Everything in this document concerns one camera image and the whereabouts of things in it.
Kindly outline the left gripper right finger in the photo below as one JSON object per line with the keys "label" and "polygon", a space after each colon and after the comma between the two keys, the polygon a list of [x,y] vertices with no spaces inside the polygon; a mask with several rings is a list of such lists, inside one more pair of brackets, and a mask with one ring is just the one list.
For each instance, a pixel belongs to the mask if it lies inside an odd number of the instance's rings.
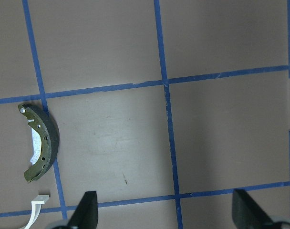
{"label": "left gripper right finger", "polygon": [[237,229],[270,229],[272,219],[243,189],[234,189],[232,195],[232,220]]}

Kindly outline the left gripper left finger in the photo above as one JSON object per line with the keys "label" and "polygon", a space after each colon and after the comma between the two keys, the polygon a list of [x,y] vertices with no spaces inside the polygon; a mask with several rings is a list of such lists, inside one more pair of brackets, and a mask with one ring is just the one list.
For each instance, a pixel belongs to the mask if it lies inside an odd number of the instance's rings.
{"label": "left gripper left finger", "polygon": [[96,191],[87,191],[83,195],[75,212],[69,220],[69,229],[96,229],[98,225],[98,202]]}

